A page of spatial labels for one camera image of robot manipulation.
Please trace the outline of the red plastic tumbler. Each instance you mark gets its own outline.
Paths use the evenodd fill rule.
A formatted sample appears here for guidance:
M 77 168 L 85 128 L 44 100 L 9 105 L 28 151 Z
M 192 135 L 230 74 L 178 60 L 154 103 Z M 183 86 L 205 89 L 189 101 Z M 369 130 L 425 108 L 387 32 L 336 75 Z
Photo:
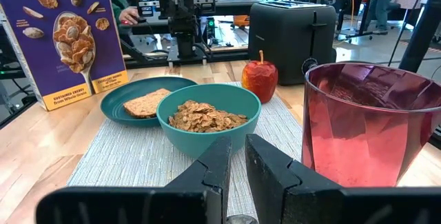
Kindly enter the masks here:
M 441 124 L 441 84 L 373 63 L 305 74 L 302 163 L 345 187 L 395 186 Z

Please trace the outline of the grey woven placemat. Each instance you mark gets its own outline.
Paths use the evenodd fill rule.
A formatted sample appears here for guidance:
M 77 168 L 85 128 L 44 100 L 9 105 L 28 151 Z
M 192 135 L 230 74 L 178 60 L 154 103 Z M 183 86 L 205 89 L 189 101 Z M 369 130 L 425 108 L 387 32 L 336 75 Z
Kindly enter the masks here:
M 261 103 L 254 133 L 299 160 L 302 127 L 278 96 Z M 69 186 L 160 187 L 187 169 L 195 158 L 178 150 L 162 127 L 121 125 L 105 120 L 76 169 Z M 227 213 L 257 215 L 247 181 L 244 148 L 233 153 Z

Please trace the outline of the purple yellow cereal box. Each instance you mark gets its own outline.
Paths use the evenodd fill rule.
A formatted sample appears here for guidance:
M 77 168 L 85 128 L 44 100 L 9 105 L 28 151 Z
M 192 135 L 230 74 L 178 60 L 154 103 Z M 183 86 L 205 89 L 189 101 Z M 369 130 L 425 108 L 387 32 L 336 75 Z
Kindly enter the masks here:
M 47 110 L 128 82 L 111 0 L 0 0 L 5 29 Z

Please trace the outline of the black two-slot toaster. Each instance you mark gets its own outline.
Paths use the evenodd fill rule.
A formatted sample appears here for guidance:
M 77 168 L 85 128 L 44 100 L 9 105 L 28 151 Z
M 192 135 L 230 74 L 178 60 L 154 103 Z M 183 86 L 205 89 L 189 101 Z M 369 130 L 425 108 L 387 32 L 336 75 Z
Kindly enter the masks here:
M 280 85 L 305 81 L 305 63 L 334 63 L 336 11 L 333 6 L 301 1 L 255 3 L 249 12 L 248 53 L 251 60 L 273 63 Z

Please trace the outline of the red apple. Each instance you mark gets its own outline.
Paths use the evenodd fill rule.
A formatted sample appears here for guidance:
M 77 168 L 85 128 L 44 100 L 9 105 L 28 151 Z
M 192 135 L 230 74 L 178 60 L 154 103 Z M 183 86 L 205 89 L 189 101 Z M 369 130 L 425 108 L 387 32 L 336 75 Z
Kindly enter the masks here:
M 278 70 L 273 63 L 265 60 L 262 50 L 259 51 L 259 57 L 259 60 L 250 61 L 243 68 L 241 84 L 253 92 L 261 103 L 267 103 L 278 84 Z

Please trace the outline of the dark teal plate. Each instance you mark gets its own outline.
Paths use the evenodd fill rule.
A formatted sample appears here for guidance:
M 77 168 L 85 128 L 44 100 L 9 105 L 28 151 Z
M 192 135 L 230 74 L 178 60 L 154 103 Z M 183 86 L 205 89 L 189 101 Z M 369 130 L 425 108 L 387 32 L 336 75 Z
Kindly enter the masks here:
M 196 82 L 182 77 L 153 77 L 133 81 L 107 94 L 101 102 L 101 111 L 111 121 L 122 125 L 156 127 L 160 125 L 157 117 L 136 118 L 124 109 L 123 104 L 161 88 L 173 92 L 191 85 L 196 85 Z

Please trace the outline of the brown toast slice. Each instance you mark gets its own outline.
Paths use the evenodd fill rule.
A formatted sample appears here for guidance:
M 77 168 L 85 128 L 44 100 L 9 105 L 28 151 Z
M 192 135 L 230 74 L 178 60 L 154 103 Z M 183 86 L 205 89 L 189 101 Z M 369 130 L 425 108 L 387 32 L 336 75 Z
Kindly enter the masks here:
M 161 88 L 145 96 L 132 99 L 123 104 L 125 111 L 136 118 L 148 119 L 156 116 L 158 104 L 171 92 Z

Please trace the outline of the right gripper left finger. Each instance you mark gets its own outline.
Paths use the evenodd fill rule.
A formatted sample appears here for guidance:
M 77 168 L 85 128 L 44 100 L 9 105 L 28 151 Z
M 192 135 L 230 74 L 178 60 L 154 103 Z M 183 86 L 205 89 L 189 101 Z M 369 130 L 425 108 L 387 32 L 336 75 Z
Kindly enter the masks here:
M 164 187 L 65 187 L 44 196 L 36 224 L 223 224 L 232 142 L 216 139 Z

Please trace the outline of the teal bowl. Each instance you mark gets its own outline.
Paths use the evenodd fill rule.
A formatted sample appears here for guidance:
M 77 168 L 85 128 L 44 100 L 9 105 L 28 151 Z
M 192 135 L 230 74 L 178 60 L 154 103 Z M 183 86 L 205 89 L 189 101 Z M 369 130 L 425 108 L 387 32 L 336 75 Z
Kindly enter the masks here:
M 242 114 L 247 122 L 237 128 L 212 133 L 190 132 L 174 128 L 169 118 L 188 100 L 208 103 L 218 110 Z M 217 138 L 226 136 L 232 141 L 235 153 L 245 144 L 245 135 L 254 133 L 261 111 L 259 98 L 251 91 L 227 83 L 192 85 L 167 95 L 157 107 L 157 118 L 168 140 L 181 152 L 199 157 Z

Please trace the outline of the black desk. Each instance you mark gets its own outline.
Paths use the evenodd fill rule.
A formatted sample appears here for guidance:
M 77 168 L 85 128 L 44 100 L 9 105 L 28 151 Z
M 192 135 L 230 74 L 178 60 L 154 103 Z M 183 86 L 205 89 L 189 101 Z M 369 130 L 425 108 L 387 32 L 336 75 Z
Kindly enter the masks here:
M 251 6 L 259 0 L 218 0 L 214 14 L 202 14 L 203 17 L 248 15 Z M 160 18 L 160 13 L 155 12 L 152 17 L 141 17 L 141 22 L 130 26 L 119 24 L 121 30 L 132 31 L 135 35 L 167 34 L 170 29 L 166 18 Z

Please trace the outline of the cereal flakes heap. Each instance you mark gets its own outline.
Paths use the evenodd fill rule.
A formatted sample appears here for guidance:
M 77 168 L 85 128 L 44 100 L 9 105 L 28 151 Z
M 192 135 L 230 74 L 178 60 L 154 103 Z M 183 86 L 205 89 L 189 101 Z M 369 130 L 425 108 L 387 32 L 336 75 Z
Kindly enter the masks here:
M 242 114 L 232 114 L 224 110 L 217 110 L 208 103 L 199 103 L 193 100 L 178 106 L 168 119 L 169 124 L 179 130 L 187 132 L 221 132 L 237 128 L 248 122 Z

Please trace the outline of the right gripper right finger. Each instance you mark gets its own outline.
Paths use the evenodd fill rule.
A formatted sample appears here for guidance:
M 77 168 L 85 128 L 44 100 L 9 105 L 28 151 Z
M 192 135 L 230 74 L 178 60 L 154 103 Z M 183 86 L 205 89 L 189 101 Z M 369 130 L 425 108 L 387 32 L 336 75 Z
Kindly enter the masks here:
M 260 224 L 441 224 L 441 187 L 343 187 L 257 134 L 245 160 Z

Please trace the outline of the black aluminium frame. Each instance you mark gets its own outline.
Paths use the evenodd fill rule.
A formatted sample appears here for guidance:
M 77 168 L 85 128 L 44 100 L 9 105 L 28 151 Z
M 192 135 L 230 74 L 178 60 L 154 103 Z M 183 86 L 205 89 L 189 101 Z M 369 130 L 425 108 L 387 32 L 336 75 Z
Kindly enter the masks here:
M 169 50 L 157 50 L 156 52 L 151 52 L 150 54 L 142 53 L 137 50 L 135 47 L 131 47 L 126 42 L 121 42 L 121 47 L 123 49 L 124 55 L 127 55 L 128 58 L 125 60 L 126 68 L 128 69 L 137 69 L 137 68 L 152 68 L 159 66 L 169 66 L 173 67 L 175 65 L 189 65 L 195 64 L 197 62 L 207 63 L 207 62 L 226 62 L 226 61 L 239 61 L 248 59 L 244 48 L 234 48 L 234 49 L 211 49 L 203 38 L 203 34 L 207 26 L 204 28 L 201 27 L 201 17 L 202 15 L 197 16 L 198 24 L 200 31 L 195 36 L 195 42 L 203 47 L 206 51 L 203 54 L 200 50 L 197 51 L 198 59 L 192 60 L 184 60 L 184 61 L 174 61 L 170 63 L 168 58 L 168 53 L 170 50 L 173 50 L 176 47 L 176 40 Z

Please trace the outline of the person's hand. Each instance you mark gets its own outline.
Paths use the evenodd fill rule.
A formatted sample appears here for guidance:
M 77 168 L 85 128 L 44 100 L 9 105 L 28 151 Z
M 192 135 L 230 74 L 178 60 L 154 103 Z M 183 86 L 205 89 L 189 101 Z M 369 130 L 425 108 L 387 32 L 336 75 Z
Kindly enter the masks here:
M 139 13 L 136 7 L 130 6 L 121 11 L 119 21 L 122 24 L 136 25 L 139 22 Z

